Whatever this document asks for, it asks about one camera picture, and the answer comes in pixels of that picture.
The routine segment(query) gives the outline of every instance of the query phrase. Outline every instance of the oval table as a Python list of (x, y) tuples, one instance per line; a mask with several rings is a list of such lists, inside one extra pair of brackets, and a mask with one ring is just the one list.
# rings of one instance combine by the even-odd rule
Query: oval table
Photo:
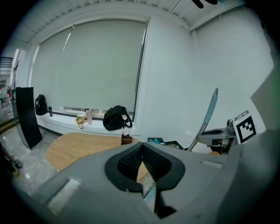
[[(47, 149), (46, 158), (49, 163), (59, 170), (64, 169), (77, 159), (93, 153), (121, 145), (120, 136), (103, 136), (84, 133), (67, 133), (53, 141)], [(147, 174), (147, 169), (142, 162), (137, 176), (137, 181)]]

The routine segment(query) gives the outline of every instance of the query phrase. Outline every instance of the bottle on window sill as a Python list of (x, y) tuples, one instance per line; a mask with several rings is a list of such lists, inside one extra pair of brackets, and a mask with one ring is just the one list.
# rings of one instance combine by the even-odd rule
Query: bottle on window sill
[(91, 110), (86, 110), (86, 118), (89, 125), (92, 124), (92, 113)]
[(52, 109), (52, 107), (49, 107), (49, 116), (50, 116), (50, 117), (53, 116), (53, 109)]

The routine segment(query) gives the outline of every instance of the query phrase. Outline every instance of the gray floor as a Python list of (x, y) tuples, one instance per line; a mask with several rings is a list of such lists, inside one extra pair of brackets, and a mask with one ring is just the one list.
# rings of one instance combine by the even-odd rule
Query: gray floor
[(58, 136), (42, 129), (40, 132), (43, 140), (32, 150), (22, 143), (16, 127), (0, 135), (2, 145), (13, 157), (18, 156), (22, 164), (20, 176), (12, 181), (29, 195), (59, 171), (46, 159), (47, 148)]

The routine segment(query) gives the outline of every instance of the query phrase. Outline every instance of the window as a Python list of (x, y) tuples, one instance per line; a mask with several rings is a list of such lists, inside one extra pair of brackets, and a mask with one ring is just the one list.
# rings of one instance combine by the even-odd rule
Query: window
[(92, 108), (93, 117), (103, 119), (121, 105), (134, 120), (146, 28), (135, 21), (96, 21), (49, 38), (34, 62), (34, 96), (44, 94), (47, 106), (67, 116)]
[[(60, 109), (54, 110), (53, 112), (56, 114), (77, 117), (78, 115), (84, 115), (85, 111), (86, 108), (60, 107)], [(92, 119), (103, 120), (106, 112), (107, 110), (91, 109)], [(130, 119), (133, 120), (134, 113), (127, 111), (127, 114)]]

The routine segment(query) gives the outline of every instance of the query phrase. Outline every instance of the black bag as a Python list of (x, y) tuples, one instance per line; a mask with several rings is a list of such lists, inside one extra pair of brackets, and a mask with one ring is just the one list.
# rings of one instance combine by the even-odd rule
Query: black bag
[(35, 111), (37, 115), (44, 115), (48, 112), (44, 95), (39, 95), (35, 100)]
[[(122, 115), (126, 115), (127, 119), (124, 120)], [(128, 116), (126, 112), (126, 108), (122, 106), (115, 106), (113, 108), (110, 108), (107, 113), (104, 115), (103, 119), (103, 125), (108, 131), (117, 130), (120, 128), (126, 127), (132, 127), (132, 122), (130, 117)]]

